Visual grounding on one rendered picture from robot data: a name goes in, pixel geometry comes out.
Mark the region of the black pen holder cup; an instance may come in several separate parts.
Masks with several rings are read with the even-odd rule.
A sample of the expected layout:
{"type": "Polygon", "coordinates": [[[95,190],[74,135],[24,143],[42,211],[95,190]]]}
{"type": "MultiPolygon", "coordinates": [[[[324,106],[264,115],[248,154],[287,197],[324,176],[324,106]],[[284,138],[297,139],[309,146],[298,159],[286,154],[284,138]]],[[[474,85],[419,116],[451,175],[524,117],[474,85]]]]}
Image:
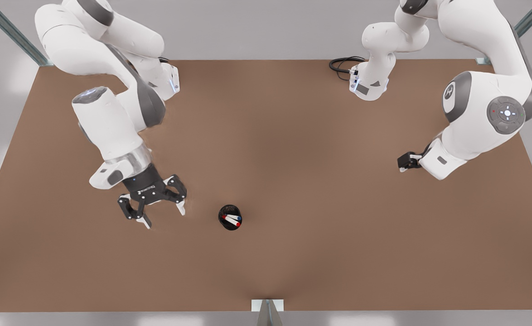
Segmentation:
{"type": "Polygon", "coordinates": [[[237,230],[239,229],[239,227],[234,227],[231,223],[228,223],[228,221],[225,221],[223,220],[221,217],[223,215],[237,215],[237,216],[240,216],[242,217],[241,215],[241,211],[239,210],[239,208],[237,206],[233,206],[233,205],[226,205],[226,206],[223,206],[219,212],[218,212],[218,220],[220,221],[220,224],[226,229],[226,230],[237,230]]]}

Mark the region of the silver frame post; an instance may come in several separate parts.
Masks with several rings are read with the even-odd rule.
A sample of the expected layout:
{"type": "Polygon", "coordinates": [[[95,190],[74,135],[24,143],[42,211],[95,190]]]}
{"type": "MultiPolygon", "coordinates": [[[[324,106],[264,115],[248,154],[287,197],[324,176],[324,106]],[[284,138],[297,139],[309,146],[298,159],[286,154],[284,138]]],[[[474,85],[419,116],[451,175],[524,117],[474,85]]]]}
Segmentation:
{"type": "Polygon", "coordinates": [[[50,67],[53,63],[34,46],[31,41],[1,12],[0,29],[40,67],[50,67]]]}
{"type": "Polygon", "coordinates": [[[283,299],[252,299],[251,311],[258,312],[257,326],[283,326],[279,316],[284,311],[283,299]]]}
{"type": "Polygon", "coordinates": [[[506,17],[517,17],[513,24],[519,37],[522,37],[532,27],[532,0],[496,0],[498,8],[506,12],[506,17]]]}

